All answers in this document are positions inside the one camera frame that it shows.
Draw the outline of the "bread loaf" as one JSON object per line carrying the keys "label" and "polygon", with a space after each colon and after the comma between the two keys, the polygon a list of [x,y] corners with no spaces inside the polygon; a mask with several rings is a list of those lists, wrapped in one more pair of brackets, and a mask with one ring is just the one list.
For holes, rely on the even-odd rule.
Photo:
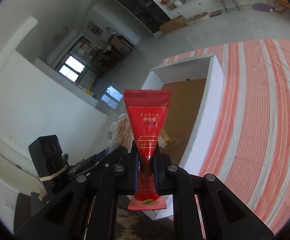
{"label": "bread loaf", "polygon": [[167,149],[179,145],[181,140],[179,138],[172,138],[168,133],[162,129],[158,137],[158,145],[160,148]]}

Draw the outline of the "round cat scratcher bed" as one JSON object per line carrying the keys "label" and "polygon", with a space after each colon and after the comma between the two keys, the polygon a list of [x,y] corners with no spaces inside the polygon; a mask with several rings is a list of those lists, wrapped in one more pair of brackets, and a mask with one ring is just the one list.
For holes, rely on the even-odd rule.
{"label": "round cat scratcher bed", "polygon": [[210,13],[209,12],[203,12],[201,14],[195,15],[194,17],[191,17],[185,21],[185,26],[192,26],[197,23],[206,21],[207,19],[210,18]]}

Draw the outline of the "brown cardboard box floor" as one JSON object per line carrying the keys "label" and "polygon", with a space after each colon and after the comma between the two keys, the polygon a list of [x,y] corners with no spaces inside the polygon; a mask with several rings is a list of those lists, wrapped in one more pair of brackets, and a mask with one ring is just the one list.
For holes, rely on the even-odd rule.
{"label": "brown cardboard box floor", "polygon": [[183,15],[178,16],[176,18],[173,18],[172,20],[162,24],[159,28],[160,32],[163,33],[163,35],[172,33],[173,31],[176,31],[178,29],[181,29],[185,26],[186,19]]}

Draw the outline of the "striped orange white tablecloth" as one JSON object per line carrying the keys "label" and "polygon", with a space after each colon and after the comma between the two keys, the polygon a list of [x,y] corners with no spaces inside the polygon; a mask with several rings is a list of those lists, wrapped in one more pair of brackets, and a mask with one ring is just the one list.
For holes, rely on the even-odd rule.
{"label": "striped orange white tablecloth", "polygon": [[290,218],[290,40],[250,40],[175,55],[214,54],[224,85],[216,126],[195,174],[216,175],[271,230]]}

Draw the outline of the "black tall cabinet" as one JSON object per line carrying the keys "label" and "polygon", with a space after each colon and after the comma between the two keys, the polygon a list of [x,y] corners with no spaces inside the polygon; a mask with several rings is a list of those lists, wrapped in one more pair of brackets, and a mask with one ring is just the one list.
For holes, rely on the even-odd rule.
{"label": "black tall cabinet", "polygon": [[170,17],[153,0],[116,0],[131,12],[153,34],[160,26],[170,21]]}

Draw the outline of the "red snack packet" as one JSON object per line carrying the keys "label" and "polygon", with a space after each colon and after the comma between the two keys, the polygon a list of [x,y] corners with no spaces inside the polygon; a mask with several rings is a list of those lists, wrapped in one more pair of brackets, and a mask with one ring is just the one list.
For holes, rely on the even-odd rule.
{"label": "red snack packet", "polygon": [[170,101],[169,90],[124,91],[125,107],[140,162],[136,194],[128,206],[131,211],[166,209],[166,201],[155,189],[151,159],[168,114]]}

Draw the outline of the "white cardboard box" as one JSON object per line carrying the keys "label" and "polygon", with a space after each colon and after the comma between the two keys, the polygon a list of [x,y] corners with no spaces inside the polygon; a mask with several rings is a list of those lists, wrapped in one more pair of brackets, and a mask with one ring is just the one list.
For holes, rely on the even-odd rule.
{"label": "white cardboard box", "polygon": [[[209,148],[220,109],[224,74],[215,53],[177,57],[175,61],[153,68],[141,89],[169,90],[171,101],[163,128],[180,144],[159,148],[171,161],[191,174],[196,174]],[[110,128],[110,149],[124,146],[131,150],[134,141],[127,112]],[[153,219],[171,216],[172,202],[168,193],[160,193],[166,209],[147,210]]]}

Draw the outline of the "red flower vase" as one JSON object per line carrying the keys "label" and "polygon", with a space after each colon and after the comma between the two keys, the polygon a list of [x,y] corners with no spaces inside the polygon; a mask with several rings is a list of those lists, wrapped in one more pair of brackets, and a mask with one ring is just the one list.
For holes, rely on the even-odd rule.
{"label": "red flower vase", "polygon": [[170,2],[170,0],[160,0],[159,3],[166,7],[169,11],[175,9],[175,6]]}

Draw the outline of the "purple round floor mat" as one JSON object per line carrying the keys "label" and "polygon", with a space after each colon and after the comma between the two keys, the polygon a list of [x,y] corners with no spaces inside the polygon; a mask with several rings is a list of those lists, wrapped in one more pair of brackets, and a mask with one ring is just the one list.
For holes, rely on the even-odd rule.
{"label": "purple round floor mat", "polygon": [[260,12],[273,12],[274,11],[274,7],[266,3],[256,3],[256,4],[253,4],[251,8],[253,10],[260,11]]}

